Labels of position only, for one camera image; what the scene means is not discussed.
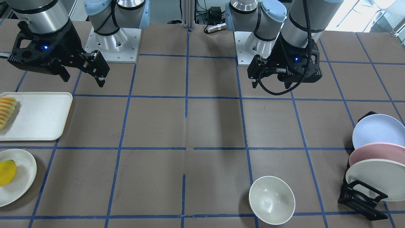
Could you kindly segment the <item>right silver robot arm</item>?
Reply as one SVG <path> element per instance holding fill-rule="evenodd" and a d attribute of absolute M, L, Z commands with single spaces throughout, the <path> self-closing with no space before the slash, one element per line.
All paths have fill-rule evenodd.
<path fill-rule="evenodd" d="M 109 66 L 104 53 L 129 46 L 124 29 L 145 29 L 150 22 L 149 0 L 86 0 L 98 49 L 87 52 L 61 0 L 7 0 L 19 19 L 18 33 L 7 61 L 24 71 L 59 75 L 68 82 L 73 67 L 105 84 Z"/>

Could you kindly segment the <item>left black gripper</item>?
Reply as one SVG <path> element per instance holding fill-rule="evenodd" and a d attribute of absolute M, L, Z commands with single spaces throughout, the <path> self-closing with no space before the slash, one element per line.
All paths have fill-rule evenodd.
<path fill-rule="evenodd" d="M 269 56 L 270 61 L 260 55 L 255 55 L 248 66 L 248 78 L 252 80 L 252 88 L 258 86 L 259 80 L 273 74 L 270 67 L 277 65 L 286 68 L 286 73 L 279 73 L 277 79 L 284 82 L 285 89 L 291 88 L 293 83 L 298 83 L 302 78 L 304 71 L 307 68 L 309 61 L 309 69 L 302 83 L 315 83 L 319 81 L 323 74 L 319 64 L 319 50 L 314 39 L 311 39 L 312 49 L 311 55 L 308 55 L 309 48 L 295 47 L 289 44 L 282 35 L 276 40 L 272 53 Z"/>

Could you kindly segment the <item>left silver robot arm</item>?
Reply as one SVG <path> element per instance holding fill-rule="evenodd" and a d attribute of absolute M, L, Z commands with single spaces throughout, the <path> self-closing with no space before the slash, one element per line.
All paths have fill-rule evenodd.
<path fill-rule="evenodd" d="M 292 91 L 322 77 L 317 41 L 342 0 L 231 0 L 225 7 L 227 30 L 250 32 L 253 55 L 247 75 L 252 87 L 272 95 Z"/>

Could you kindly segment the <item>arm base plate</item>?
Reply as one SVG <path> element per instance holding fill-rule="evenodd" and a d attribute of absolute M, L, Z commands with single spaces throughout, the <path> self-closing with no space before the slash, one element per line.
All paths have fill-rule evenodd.
<path fill-rule="evenodd" d="M 102 36 L 91 28 L 85 50 L 98 50 L 107 63 L 136 63 L 141 38 L 141 29 L 121 28 L 116 34 Z"/>
<path fill-rule="evenodd" d="M 249 66 L 255 55 L 268 58 L 276 42 L 276 39 L 260 40 L 253 32 L 246 31 L 235 31 L 234 40 L 239 66 Z"/>

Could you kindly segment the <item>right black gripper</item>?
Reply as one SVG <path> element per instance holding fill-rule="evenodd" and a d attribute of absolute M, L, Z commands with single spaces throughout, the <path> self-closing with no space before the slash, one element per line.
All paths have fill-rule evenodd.
<path fill-rule="evenodd" d="M 66 67 L 73 67 L 90 74 L 100 88 L 104 86 L 110 67 L 101 51 L 85 52 L 72 22 L 48 34 L 32 32 L 27 22 L 17 25 L 20 32 L 7 57 L 10 64 L 24 71 L 59 75 L 64 82 L 71 77 Z"/>

